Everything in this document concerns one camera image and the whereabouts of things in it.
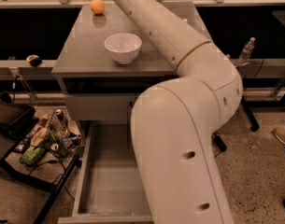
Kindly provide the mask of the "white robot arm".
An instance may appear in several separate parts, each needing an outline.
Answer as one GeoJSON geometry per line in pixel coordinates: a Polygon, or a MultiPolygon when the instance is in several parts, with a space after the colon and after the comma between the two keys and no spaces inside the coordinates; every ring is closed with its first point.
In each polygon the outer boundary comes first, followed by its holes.
{"type": "Polygon", "coordinates": [[[235,224],[211,136],[236,112],[242,80],[207,37],[155,0],[113,0],[177,73],[139,95],[135,158],[154,224],[235,224]]]}

